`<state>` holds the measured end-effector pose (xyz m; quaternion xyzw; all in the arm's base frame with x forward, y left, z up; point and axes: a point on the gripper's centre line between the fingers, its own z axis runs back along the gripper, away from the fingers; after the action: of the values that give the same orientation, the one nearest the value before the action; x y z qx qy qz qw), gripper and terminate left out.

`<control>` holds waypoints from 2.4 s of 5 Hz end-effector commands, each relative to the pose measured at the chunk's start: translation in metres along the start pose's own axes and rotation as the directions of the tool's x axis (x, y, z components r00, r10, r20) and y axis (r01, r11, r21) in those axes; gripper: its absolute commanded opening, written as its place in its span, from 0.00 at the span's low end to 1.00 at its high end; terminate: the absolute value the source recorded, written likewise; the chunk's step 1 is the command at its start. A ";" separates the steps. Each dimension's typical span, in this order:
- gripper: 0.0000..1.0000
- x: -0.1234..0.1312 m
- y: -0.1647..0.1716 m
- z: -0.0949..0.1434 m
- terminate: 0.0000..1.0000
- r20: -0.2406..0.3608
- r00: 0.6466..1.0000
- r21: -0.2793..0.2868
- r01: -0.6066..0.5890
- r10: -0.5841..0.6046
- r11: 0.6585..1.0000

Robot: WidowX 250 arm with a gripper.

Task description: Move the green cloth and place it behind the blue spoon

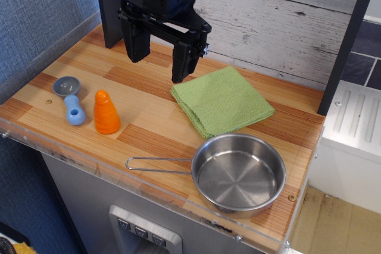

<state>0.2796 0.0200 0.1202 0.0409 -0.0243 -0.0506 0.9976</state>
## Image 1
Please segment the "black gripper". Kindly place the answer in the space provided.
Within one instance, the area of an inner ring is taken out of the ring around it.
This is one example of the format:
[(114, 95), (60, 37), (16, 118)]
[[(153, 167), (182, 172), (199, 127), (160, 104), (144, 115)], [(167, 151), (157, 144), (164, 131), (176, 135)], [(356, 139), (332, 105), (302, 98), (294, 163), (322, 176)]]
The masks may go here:
[(196, 0), (121, 0), (118, 17), (127, 56), (139, 62), (150, 53), (152, 35), (173, 47), (172, 82), (181, 83), (209, 52), (211, 26), (193, 6)]

